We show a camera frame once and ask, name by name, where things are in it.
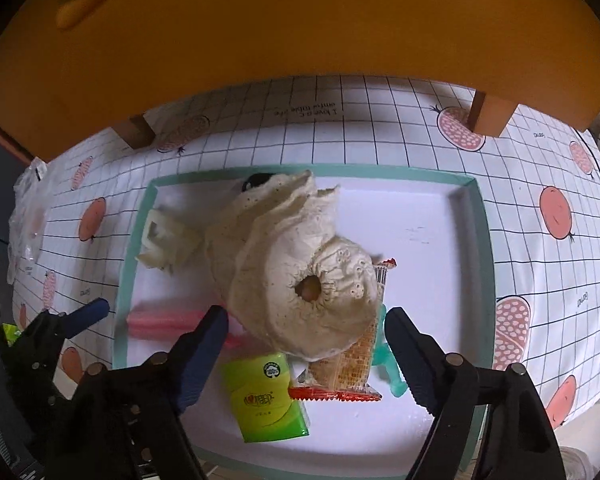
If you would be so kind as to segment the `wafer snack packet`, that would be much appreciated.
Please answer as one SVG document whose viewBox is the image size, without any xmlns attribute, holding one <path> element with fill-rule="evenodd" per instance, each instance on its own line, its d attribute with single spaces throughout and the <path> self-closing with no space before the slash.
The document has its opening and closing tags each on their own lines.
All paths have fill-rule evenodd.
<svg viewBox="0 0 600 480">
<path fill-rule="evenodd" d="M 378 284 L 376 318 L 361 338 L 336 356 L 310 363 L 290 384 L 297 401 L 379 402 L 382 395 L 368 384 L 386 288 L 387 272 L 396 267 L 390 258 L 374 264 Z"/>
</svg>

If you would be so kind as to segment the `white tray with teal rim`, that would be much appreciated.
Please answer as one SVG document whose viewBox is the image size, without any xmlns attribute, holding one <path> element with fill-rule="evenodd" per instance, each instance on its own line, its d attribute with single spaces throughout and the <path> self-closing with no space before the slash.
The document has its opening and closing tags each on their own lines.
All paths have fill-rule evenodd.
<svg viewBox="0 0 600 480">
<path fill-rule="evenodd" d="M 339 188 L 337 231 L 373 256 L 393 258 L 384 303 L 404 309 L 446 351 L 487 367 L 493 356 L 495 283 L 486 212 L 477 181 L 464 174 L 408 167 L 316 165 L 321 188 Z M 114 330 L 114 366 L 144 362 L 155 342 L 130 337 L 136 307 L 206 310 L 216 303 L 201 254 L 180 270 L 137 262 L 148 212 L 159 208 L 195 230 L 206 228 L 242 190 L 250 168 L 172 174 L 152 180 L 140 201 L 126 248 Z M 230 411 L 219 372 L 182 422 L 195 453 L 207 462 L 267 479 L 401 479 L 417 457 L 430 415 L 410 394 L 393 396 L 378 370 L 377 402 L 306 404 L 305 437 L 247 443 Z"/>
</svg>

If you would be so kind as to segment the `cream plastic toy block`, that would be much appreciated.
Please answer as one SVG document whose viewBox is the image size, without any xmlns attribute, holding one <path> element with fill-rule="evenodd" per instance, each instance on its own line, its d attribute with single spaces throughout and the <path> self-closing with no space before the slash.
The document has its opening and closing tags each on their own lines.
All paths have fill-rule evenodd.
<svg viewBox="0 0 600 480">
<path fill-rule="evenodd" d="M 135 259 L 147 269 L 174 274 L 185 266 L 201 241 L 199 231 L 160 209 L 151 209 L 142 229 L 140 252 Z"/>
</svg>

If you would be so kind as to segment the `pink plastic stick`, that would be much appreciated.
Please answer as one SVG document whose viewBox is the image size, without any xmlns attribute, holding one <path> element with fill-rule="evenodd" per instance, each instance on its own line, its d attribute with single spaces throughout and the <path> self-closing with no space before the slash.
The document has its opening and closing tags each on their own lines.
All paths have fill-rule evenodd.
<svg viewBox="0 0 600 480">
<path fill-rule="evenodd" d="M 206 315 L 203 310 L 134 309 L 126 317 L 128 335 L 133 339 L 170 342 L 179 336 L 193 332 Z M 266 345 L 250 335 L 233 315 L 228 314 L 228 331 L 223 348 L 239 351 L 259 351 Z"/>
</svg>

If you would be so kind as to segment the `clear plastic bag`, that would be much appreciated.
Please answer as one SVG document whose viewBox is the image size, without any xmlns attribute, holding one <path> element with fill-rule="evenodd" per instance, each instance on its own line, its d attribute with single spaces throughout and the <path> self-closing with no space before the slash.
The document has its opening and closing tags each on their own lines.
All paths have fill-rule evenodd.
<svg viewBox="0 0 600 480">
<path fill-rule="evenodd" d="M 46 162 L 35 157 L 14 184 L 15 206 L 8 219 L 8 269 L 6 281 L 15 283 L 21 259 L 37 262 L 50 201 Z"/>
</svg>

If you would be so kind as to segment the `wooden nightstand cabinet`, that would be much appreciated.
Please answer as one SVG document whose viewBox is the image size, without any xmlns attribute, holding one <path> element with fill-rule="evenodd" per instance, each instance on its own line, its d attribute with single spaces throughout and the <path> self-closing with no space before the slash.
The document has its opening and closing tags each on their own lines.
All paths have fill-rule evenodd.
<svg viewBox="0 0 600 480">
<path fill-rule="evenodd" d="M 509 119 L 515 113 L 517 104 L 483 91 L 477 91 L 472 99 L 466 127 L 482 136 L 500 136 Z M 143 115 L 135 115 L 112 126 L 117 136 L 133 150 L 146 148 L 155 141 L 155 131 L 148 125 Z"/>
</svg>

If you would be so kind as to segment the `wooden lower drawer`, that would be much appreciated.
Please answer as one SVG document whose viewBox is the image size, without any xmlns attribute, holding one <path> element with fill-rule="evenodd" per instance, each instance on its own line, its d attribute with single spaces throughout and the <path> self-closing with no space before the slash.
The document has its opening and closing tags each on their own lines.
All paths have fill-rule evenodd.
<svg viewBox="0 0 600 480">
<path fill-rule="evenodd" d="M 464 84 L 585 128 L 600 17 L 586 0 L 27 0 L 0 37 L 0 126 L 51 159 L 192 94 L 336 74 Z"/>
</svg>

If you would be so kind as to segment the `green plastic toy figure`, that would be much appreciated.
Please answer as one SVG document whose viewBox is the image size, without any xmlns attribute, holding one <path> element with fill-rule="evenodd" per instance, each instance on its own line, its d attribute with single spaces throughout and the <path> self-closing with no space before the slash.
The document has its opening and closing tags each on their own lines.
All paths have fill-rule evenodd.
<svg viewBox="0 0 600 480">
<path fill-rule="evenodd" d="M 407 392 L 407 384 L 403 379 L 400 368 L 389 347 L 385 336 L 385 319 L 387 308 L 382 304 L 378 312 L 378 323 L 376 330 L 376 340 L 373 351 L 373 366 L 380 366 L 385 370 L 388 377 L 388 384 L 391 394 L 395 398 L 400 398 Z"/>
</svg>

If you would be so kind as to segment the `cream lace cloth scrunchie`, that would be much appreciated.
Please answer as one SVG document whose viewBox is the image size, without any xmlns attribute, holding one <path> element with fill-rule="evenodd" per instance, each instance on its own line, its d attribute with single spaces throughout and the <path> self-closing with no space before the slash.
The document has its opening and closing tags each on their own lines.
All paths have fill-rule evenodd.
<svg viewBox="0 0 600 480">
<path fill-rule="evenodd" d="M 339 190 L 312 171 L 241 192 L 204 232 L 226 310 L 267 346 L 308 362 L 348 350 L 376 320 L 373 259 L 338 235 Z"/>
</svg>

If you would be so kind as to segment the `black toy car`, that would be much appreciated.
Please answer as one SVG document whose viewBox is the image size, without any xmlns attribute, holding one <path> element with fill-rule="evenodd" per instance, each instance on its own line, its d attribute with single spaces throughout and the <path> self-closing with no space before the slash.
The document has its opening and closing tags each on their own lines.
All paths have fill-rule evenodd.
<svg viewBox="0 0 600 480">
<path fill-rule="evenodd" d="M 242 184 L 242 192 L 245 193 L 253 188 L 258 188 L 259 186 L 268 183 L 272 177 L 274 177 L 274 174 L 271 174 L 270 172 L 258 172 L 257 174 L 252 174 Z"/>
</svg>

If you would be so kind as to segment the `green tissue pack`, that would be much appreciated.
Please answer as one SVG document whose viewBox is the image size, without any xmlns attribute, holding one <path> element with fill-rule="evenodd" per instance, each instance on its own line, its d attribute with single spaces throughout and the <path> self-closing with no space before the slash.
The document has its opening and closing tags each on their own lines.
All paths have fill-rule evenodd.
<svg viewBox="0 0 600 480">
<path fill-rule="evenodd" d="M 221 367 L 230 411 L 245 443 L 307 437 L 300 401 L 288 392 L 291 369 L 283 353 L 236 359 Z"/>
</svg>

